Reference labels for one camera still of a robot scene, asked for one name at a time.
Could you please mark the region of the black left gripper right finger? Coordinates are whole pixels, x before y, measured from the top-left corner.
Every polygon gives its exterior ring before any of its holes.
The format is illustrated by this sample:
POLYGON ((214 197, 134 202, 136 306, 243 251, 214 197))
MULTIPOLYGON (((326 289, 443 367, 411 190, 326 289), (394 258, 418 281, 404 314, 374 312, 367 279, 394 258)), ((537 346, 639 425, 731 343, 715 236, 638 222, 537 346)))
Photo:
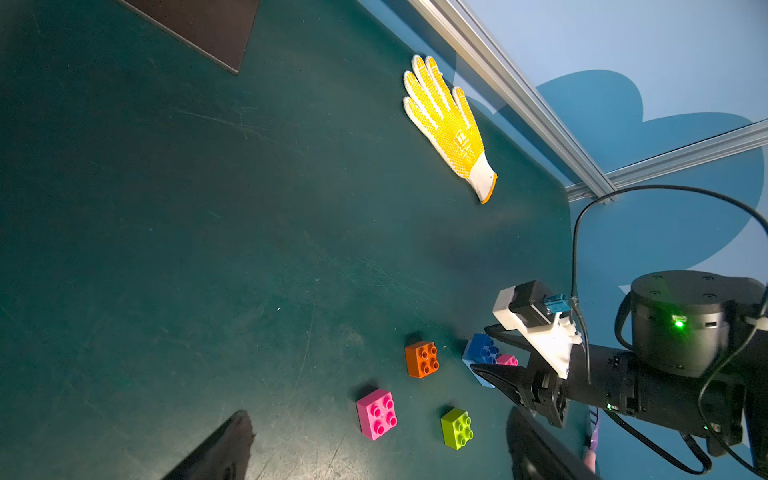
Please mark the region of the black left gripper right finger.
POLYGON ((506 440, 515 480, 599 479, 526 409, 512 408, 506 423, 506 440))

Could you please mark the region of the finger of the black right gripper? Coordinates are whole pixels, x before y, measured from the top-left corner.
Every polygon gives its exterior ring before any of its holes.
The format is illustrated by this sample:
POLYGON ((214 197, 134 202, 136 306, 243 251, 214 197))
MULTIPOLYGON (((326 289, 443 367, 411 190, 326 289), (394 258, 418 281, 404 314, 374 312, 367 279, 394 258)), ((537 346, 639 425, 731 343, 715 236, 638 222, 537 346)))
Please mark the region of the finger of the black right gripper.
POLYGON ((527 368, 501 364, 472 364, 471 370, 529 413, 535 411, 527 368))
POLYGON ((531 344, 518 330, 506 330, 501 324, 486 326, 484 332, 497 342, 510 345, 514 348, 531 351, 531 344))

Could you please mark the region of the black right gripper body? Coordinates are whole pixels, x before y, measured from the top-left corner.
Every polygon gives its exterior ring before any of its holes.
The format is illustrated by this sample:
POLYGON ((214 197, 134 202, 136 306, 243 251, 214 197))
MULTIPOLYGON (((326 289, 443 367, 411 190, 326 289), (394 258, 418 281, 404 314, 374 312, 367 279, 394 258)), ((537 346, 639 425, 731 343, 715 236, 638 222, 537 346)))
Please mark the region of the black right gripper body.
POLYGON ((533 353, 524 368, 524 407, 564 426, 570 401, 633 417, 673 431, 718 443, 718 432, 730 446, 742 442, 744 385, 733 376, 720 376, 702 397, 702 420, 696 405, 701 379, 669 374, 648 367, 626 350, 595 346, 591 378, 586 378, 584 352, 576 347, 569 377, 559 378, 547 362, 533 353))

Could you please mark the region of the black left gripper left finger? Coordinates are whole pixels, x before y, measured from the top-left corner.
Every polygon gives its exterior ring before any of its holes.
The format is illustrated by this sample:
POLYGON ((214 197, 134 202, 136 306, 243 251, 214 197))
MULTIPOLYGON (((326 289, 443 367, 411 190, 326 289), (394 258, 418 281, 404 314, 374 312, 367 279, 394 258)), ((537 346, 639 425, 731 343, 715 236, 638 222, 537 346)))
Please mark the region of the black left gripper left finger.
POLYGON ((238 410, 163 480, 244 480, 254 437, 250 415, 238 410))

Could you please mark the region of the dark blue lego brick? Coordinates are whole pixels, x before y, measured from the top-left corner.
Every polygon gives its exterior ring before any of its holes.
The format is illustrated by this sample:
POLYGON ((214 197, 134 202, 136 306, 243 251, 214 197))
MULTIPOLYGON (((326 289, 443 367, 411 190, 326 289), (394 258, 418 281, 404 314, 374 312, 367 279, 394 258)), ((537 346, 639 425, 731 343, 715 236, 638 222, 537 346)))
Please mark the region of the dark blue lego brick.
POLYGON ((483 387, 494 389, 495 386, 475 374, 471 366, 473 364, 494 365, 497 363, 499 355, 500 350, 495 345, 494 340, 487 334, 478 333, 468 341, 462 355, 462 361, 483 387))

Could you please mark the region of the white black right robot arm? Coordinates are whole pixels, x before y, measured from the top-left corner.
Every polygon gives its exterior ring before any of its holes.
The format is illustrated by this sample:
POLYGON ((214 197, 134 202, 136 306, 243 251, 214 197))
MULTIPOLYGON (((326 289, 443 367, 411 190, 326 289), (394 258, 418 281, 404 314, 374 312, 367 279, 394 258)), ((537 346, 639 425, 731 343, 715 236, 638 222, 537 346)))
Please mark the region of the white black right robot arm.
POLYGON ((767 473, 767 290, 751 278, 677 270, 637 278, 614 330, 630 339, 588 345, 574 300, 539 281, 500 291, 489 337, 528 351, 524 366, 473 363, 518 406, 562 427, 571 402, 619 425, 636 418, 704 439, 704 469, 748 440, 746 467, 767 473))

